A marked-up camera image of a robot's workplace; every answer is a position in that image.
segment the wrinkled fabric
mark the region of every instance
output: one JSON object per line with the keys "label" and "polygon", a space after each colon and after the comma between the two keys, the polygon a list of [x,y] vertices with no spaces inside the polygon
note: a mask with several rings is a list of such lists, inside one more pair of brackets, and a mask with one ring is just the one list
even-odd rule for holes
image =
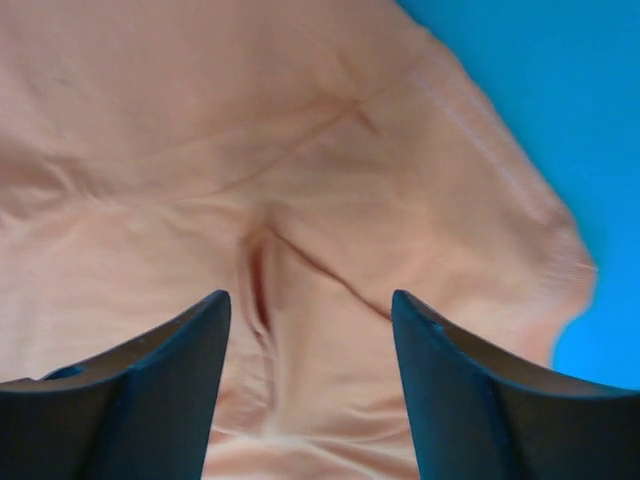
{"label": "wrinkled fabric", "polygon": [[0,108],[0,380],[226,289],[206,478],[417,478],[396,288],[543,364],[589,300],[570,214],[391,0],[0,0]]}

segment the blue background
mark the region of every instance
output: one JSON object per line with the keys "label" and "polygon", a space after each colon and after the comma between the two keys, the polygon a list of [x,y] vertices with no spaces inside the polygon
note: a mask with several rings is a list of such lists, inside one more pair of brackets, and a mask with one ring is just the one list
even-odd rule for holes
{"label": "blue background", "polygon": [[400,0],[488,94],[578,220],[593,306],[554,367],[640,389],[640,0]]}

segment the towel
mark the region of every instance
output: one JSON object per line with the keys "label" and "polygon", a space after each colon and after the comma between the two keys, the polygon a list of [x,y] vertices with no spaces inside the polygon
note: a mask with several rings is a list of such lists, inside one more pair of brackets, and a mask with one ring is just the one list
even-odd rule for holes
{"label": "towel", "polygon": [[418,478],[393,290],[540,364],[591,295],[570,213],[392,0],[0,0],[0,111],[0,380],[226,289],[205,478]]}

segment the blue surface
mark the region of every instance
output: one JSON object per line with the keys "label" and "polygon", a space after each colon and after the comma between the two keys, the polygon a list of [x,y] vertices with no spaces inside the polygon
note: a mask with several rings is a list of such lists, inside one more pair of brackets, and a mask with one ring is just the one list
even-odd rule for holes
{"label": "blue surface", "polygon": [[400,0],[489,95],[599,268],[554,367],[640,389],[640,0]]}

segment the peach cloth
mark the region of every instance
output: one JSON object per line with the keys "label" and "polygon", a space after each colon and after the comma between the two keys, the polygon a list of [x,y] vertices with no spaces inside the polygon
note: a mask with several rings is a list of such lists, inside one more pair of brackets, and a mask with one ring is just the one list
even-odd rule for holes
{"label": "peach cloth", "polygon": [[206,478],[418,477],[395,288],[539,363],[589,299],[570,214],[391,0],[0,0],[0,111],[0,380],[227,289]]}

